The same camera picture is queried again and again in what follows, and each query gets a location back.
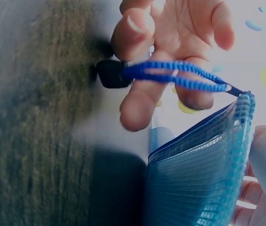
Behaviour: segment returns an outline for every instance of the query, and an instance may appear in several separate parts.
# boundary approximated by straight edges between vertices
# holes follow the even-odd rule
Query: mesh pouch
[[[240,95],[149,156],[145,226],[227,226],[250,145],[255,97]]]

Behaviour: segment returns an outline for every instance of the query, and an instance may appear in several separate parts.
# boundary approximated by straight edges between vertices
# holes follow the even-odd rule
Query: blue mesh pouch
[[[107,88],[125,87],[136,79],[173,82],[185,89],[227,92],[237,97],[229,106],[152,152],[145,187],[144,226],[227,226],[252,143],[254,95],[185,61],[117,65],[109,61],[98,65],[102,72],[110,71],[110,76],[117,77],[111,83],[109,77],[100,75]],[[162,70],[155,74],[155,69]],[[171,72],[176,70],[197,74],[214,84],[173,76]]]

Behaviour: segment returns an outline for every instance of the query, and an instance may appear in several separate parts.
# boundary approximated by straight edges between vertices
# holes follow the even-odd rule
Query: hand
[[[151,60],[187,60],[208,70],[213,38],[229,50],[234,44],[229,9],[224,0],[123,0],[123,18],[112,35],[112,46],[121,60],[133,61],[154,45]],[[179,76],[193,77],[184,73]],[[121,104],[120,120],[130,131],[148,126],[166,84],[135,81]],[[209,109],[211,93],[176,87],[189,108]]]
[[[266,126],[256,129],[246,176],[256,177],[258,182],[244,181],[240,201],[257,205],[255,210],[237,207],[232,225],[266,226]]]

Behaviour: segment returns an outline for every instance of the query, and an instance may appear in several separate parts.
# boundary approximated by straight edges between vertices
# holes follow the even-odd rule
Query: blue zipper pull cord
[[[206,92],[227,92],[236,97],[245,93],[223,81],[217,75],[206,72],[196,65],[186,61],[145,61],[143,63],[128,66],[124,62],[103,60],[97,64],[96,68],[103,86],[109,89],[127,87],[134,79],[136,79],[150,80],[160,83],[173,82],[185,89]],[[149,69],[164,69],[169,71],[178,70],[180,72],[194,73],[202,78],[213,81],[215,84],[189,80],[180,76],[172,76],[171,74],[153,74],[147,72]]]
[[[178,70],[180,72],[194,73],[202,78],[213,81],[215,84],[189,80],[184,77],[172,76],[169,74],[152,74],[146,72],[147,69],[164,69],[169,71]],[[124,67],[122,75],[127,79],[151,80],[161,83],[173,82],[178,86],[190,90],[227,92],[236,97],[238,97],[241,93],[244,93],[243,91],[223,81],[217,75],[206,72],[202,68],[186,61],[145,61],[140,64]]]

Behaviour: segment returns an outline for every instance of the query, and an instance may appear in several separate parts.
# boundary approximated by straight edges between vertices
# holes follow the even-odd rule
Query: zipper pull
[[[133,79],[122,75],[126,62],[116,60],[102,60],[97,63],[96,71],[100,77],[101,83],[108,89],[126,88],[132,84]]]

